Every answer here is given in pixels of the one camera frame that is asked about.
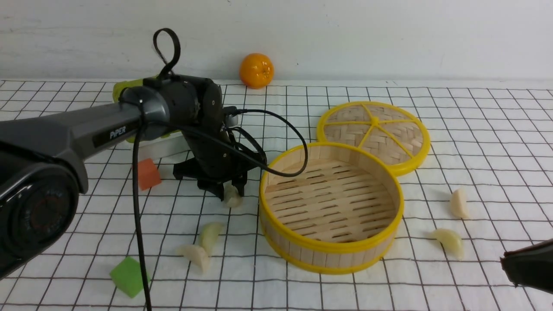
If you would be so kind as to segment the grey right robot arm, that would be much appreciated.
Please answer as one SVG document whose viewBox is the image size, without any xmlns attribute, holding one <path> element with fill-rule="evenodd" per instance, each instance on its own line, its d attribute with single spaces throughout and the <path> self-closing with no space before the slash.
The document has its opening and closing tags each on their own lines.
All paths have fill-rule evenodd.
<svg viewBox="0 0 553 311">
<path fill-rule="evenodd" d="M 553 240 L 549 239 L 500 258 L 502 269 L 513 285 L 553 293 Z"/>
</svg>

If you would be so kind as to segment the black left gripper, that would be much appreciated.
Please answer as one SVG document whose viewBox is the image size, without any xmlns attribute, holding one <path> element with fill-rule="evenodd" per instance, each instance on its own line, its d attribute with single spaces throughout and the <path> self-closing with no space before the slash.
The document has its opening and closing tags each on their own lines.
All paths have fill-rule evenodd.
<svg viewBox="0 0 553 311">
<path fill-rule="evenodd" d="M 224 183 L 230 181 L 243 197 L 249 164 L 231 153 L 231 148 L 245 148 L 236 142 L 226 123 L 229 112 L 234 112 L 236 107 L 223 107 L 221 87 L 211 79 L 185 79 L 183 85 L 187 106 L 185 126 L 195 129 L 201 136 L 182 131 L 194 157 L 174 165 L 174 178 L 195 179 L 200 190 L 215 195 L 220 201 L 224 200 Z"/>
</svg>

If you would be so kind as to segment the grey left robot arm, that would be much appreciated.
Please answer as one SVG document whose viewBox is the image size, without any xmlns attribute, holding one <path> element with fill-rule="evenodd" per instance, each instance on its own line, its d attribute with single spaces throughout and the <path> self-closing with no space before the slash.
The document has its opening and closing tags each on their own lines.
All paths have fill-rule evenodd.
<svg viewBox="0 0 553 311">
<path fill-rule="evenodd" d="M 211 79 L 172 75 L 128 87 L 119 102 L 43 117 L 3 121 L 1 134 L 1 277 L 54 244 L 88 191 L 85 160 L 134 136 L 147 121 L 190 126 L 194 158 L 174 165 L 177 179 L 223 197 L 222 184 L 243 191 L 251 165 L 230 148 L 222 91 Z"/>
</svg>

